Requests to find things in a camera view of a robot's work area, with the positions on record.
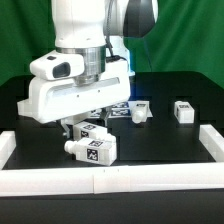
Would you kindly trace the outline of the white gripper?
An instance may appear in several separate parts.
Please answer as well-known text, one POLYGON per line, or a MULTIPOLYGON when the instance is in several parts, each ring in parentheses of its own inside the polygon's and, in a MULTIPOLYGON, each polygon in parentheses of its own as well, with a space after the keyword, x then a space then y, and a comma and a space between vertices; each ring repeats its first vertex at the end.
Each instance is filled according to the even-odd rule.
POLYGON ((71 138, 71 128, 63 118, 105 107, 100 120, 106 127, 111 114, 111 108, 107 106, 127 101, 129 97, 128 64, 115 61, 108 63, 101 79, 90 85, 77 86, 72 78, 59 81, 34 78, 29 86, 27 109, 40 123, 57 120, 63 136, 71 138))

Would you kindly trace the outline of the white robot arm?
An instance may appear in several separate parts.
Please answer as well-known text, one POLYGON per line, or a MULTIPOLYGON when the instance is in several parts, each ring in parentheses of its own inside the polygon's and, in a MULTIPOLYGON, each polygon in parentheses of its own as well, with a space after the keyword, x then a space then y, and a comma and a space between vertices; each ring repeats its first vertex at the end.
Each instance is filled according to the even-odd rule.
POLYGON ((107 108, 130 97, 129 60, 112 36, 143 37, 158 18, 158 0, 51 0, 55 49, 34 60, 29 95, 18 112, 40 123, 107 108))

